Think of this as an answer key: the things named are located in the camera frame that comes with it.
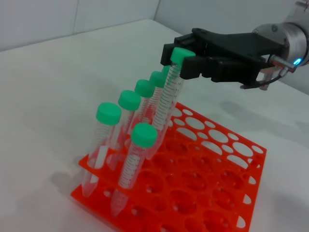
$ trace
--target green cap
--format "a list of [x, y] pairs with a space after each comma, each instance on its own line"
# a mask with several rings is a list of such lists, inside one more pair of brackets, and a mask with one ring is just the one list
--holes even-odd
[[132, 90], [124, 90], [120, 94], [118, 104], [129, 111], [136, 111], [140, 106], [140, 95]]
[[139, 80], [135, 86], [135, 92], [144, 98], [151, 98], [155, 91], [155, 86], [148, 80]]
[[118, 105], [104, 102], [98, 106], [97, 120], [106, 125], [116, 125], [120, 121], [121, 109]]
[[158, 88], [163, 88], [164, 84], [165, 84], [165, 81], [166, 81], [166, 77], [164, 78], [161, 72], [154, 71], [151, 74], [149, 81], [154, 86], [156, 86]]
[[138, 123], [131, 134], [131, 140], [140, 147], [150, 148], [155, 144], [158, 133], [148, 123]]
[[195, 57], [195, 53], [181, 47], [175, 47], [170, 57], [170, 60], [178, 65], [183, 64], [183, 59], [186, 57]]
[[164, 66], [162, 69], [162, 75], [166, 79], [169, 74], [170, 65]]

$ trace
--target white table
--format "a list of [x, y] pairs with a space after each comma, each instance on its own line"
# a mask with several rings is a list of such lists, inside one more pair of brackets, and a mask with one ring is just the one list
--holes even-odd
[[[96, 107], [160, 70], [178, 33], [144, 20], [0, 53], [0, 231], [113, 231], [70, 192]], [[309, 96], [186, 81], [180, 102], [268, 149], [251, 232], [309, 229]]]

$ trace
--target small circular hole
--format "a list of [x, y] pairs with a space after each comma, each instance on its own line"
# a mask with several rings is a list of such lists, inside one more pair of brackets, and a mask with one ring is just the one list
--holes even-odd
[[205, 121], [205, 124], [206, 124], [206, 126], [211, 127], [211, 128], [216, 127], [212, 122], [209, 122], [209, 121]]
[[197, 135], [198, 135], [199, 137], [201, 137], [202, 139], [208, 139], [208, 136], [205, 135], [205, 134], [202, 133], [202, 132], [198, 132]]
[[184, 125], [185, 125], [185, 123], [184, 123], [183, 121], [181, 121], [180, 119], [178, 119], [178, 118], [174, 119], [174, 122], [175, 122], [177, 125], [179, 125], [179, 126], [184, 126]]
[[234, 152], [234, 150], [231, 147], [229, 147], [228, 145], [222, 145], [222, 149], [224, 151], [228, 152], [228, 153], [233, 153]]
[[184, 109], [183, 112], [184, 112], [186, 115], [190, 115], [190, 116], [193, 115], [193, 113], [192, 113], [191, 111], [186, 110], [186, 109]]
[[239, 138], [236, 136], [236, 135], [234, 135], [234, 134], [231, 134], [231, 133], [229, 133], [229, 134], [227, 134], [231, 139], [234, 139], [234, 140], [238, 140]]
[[263, 150], [262, 150], [261, 148], [257, 147], [257, 146], [252, 146], [252, 149], [253, 149], [254, 151], [256, 151], [257, 153], [260, 153], [260, 154], [263, 153]]

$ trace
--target rack hole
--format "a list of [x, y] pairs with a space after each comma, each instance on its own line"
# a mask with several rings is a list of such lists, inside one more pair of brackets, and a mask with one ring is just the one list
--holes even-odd
[[238, 140], [239, 139], [236, 135], [234, 135], [232, 133], [227, 134], [227, 136], [230, 137], [231, 139], [234, 139], [234, 140]]
[[205, 135], [205, 134], [202, 133], [202, 132], [198, 132], [197, 135], [198, 135], [199, 137], [201, 137], [202, 139], [208, 139], [208, 136]]
[[233, 195], [221, 188], [212, 192], [212, 197], [216, 204], [223, 209], [232, 210], [235, 208], [235, 199]]
[[244, 198], [243, 198], [243, 203], [245, 203], [245, 204], [251, 204], [251, 198], [247, 195], [247, 194], [245, 194], [245, 196], [244, 196]]
[[202, 232], [203, 231], [202, 225], [200, 225], [198, 221], [196, 221], [194, 218], [191, 218], [191, 217], [185, 220], [184, 225], [189, 232]]
[[252, 176], [249, 177], [249, 184], [252, 184], [252, 185], [256, 184], [256, 180]]
[[228, 153], [233, 153], [234, 152], [234, 150], [231, 147], [229, 147], [228, 145], [222, 145], [222, 149], [224, 151], [228, 152]]
[[196, 141], [197, 140], [197, 136], [194, 134], [193, 131], [187, 129], [187, 128], [184, 128], [184, 127], [179, 127], [177, 128], [177, 131], [185, 136], [187, 136], [188, 138]]
[[235, 173], [231, 171], [224, 171], [221, 175], [221, 179], [223, 182], [225, 182], [227, 185], [235, 188], [235, 189], [241, 189], [243, 186], [242, 179], [236, 175]]
[[184, 184], [192, 190], [202, 191], [206, 188], [204, 178], [196, 172], [182, 173], [182, 179]]
[[246, 163], [246, 161], [244, 161], [242, 158], [238, 157], [238, 156], [234, 156], [234, 155], [229, 155], [227, 157], [227, 159], [229, 161], [232, 161], [233, 163], [237, 164], [238, 166], [247, 169], [248, 168], [248, 164]]
[[203, 141], [201, 143], [204, 147], [214, 151], [215, 153], [222, 155], [222, 150], [220, 147], [218, 147], [216, 144], [212, 143], [212, 142], [208, 142], [208, 141]]
[[242, 228], [245, 228], [245, 226], [246, 226], [245, 220], [241, 216], [238, 216], [238, 221], [237, 221], [236, 227], [242, 229]]
[[187, 117], [185, 119], [186, 123], [188, 123], [188, 125], [194, 129], [197, 129], [197, 130], [202, 130], [205, 128], [204, 124], [197, 120], [196, 118], [193, 118], [193, 117]]
[[211, 127], [211, 128], [215, 128], [215, 127], [216, 127], [212, 122], [205, 121], [204, 123], [205, 123], [206, 126], [208, 126], [208, 127]]
[[203, 214], [205, 227], [210, 232], [232, 232], [228, 220], [216, 211], [206, 211]]
[[183, 115], [183, 114], [182, 114], [182, 112], [181, 112], [178, 108], [175, 108], [175, 109], [173, 110], [172, 115], [173, 115], [174, 117], [180, 117], [180, 116]]
[[181, 190], [174, 190], [170, 193], [170, 201], [173, 209], [180, 214], [193, 214], [196, 210], [196, 203], [193, 197]]
[[184, 109], [183, 112], [184, 112], [186, 115], [190, 115], [190, 116], [193, 115], [193, 113], [192, 113], [191, 111], [186, 110], [186, 109]]
[[260, 153], [260, 154], [263, 153], [263, 150], [262, 150], [261, 148], [257, 147], [257, 146], [252, 146], [252, 149], [253, 149], [254, 151], [256, 151], [257, 153]]
[[179, 125], [179, 126], [184, 126], [184, 125], [185, 125], [185, 123], [184, 123], [182, 120], [178, 119], [178, 118], [174, 119], [174, 122], [175, 122], [177, 125]]
[[214, 140], [216, 140], [220, 143], [227, 143], [228, 142], [227, 136], [225, 134], [223, 134], [222, 132], [218, 131], [218, 130], [210, 130], [209, 135], [211, 136], [211, 138], [213, 138]]
[[243, 156], [247, 156], [247, 157], [253, 156], [253, 151], [249, 147], [247, 147], [245, 144], [234, 142], [233, 147], [237, 152], [239, 152]]

